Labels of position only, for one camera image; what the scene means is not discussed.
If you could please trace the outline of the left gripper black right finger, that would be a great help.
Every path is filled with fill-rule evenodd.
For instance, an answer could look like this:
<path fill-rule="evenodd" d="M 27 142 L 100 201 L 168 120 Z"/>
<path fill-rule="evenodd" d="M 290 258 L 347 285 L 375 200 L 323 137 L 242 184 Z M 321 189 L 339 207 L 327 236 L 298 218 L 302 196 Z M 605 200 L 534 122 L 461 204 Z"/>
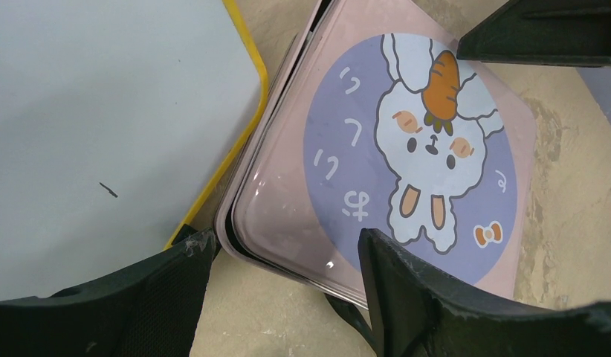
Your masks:
<path fill-rule="evenodd" d="M 378 356 L 611 356 L 611 301 L 551 310 L 493 295 L 377 229 L 358 253 Z"/>

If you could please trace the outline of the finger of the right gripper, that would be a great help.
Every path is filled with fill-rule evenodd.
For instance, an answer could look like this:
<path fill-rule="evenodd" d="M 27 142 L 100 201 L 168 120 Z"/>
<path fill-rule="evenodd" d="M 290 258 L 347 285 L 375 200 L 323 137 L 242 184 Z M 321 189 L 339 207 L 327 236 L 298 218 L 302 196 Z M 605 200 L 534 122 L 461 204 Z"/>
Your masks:
<path fill-rule="evenodd" d="M 460 60 L 611 67 L 611 1 L 507 1 L 460 40 Z"/>

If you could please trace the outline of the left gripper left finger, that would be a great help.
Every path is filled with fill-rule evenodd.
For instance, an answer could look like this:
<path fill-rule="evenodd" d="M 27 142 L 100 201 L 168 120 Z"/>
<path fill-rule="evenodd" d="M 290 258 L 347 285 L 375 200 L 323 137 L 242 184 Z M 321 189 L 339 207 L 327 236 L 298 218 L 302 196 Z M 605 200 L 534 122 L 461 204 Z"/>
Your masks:
<path fill-rule="evenodd" d="M 188 356 L 216 249 L 207 228 L 50 297 L 0 301 L 0 356 Z"/>

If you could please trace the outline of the metal tweezers black tips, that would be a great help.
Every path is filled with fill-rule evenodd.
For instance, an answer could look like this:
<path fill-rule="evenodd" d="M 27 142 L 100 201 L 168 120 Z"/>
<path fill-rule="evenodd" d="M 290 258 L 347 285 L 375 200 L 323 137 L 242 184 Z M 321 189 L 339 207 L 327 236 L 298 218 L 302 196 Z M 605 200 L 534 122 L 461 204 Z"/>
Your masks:
<path fill-rule="evenodd" d="M 374 335 L 360 310 L 354 304 L 333 295 L 325 294 L 325 298 L 336 314 L 355 329 L 365 342 L 376 351 Z"/>

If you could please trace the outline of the silver metal box lid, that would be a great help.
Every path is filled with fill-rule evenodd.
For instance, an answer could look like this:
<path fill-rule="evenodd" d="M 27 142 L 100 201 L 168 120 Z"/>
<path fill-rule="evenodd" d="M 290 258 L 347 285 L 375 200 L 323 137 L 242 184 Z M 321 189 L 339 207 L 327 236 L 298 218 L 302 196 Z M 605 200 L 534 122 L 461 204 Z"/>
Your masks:
<path fill-rule="evenodd" d="M 527 105 L 412 1 L 333 1 L 236 197 L 245 249 L 365 298 L 377 228 L 511 298 L 532 169 Z"/>

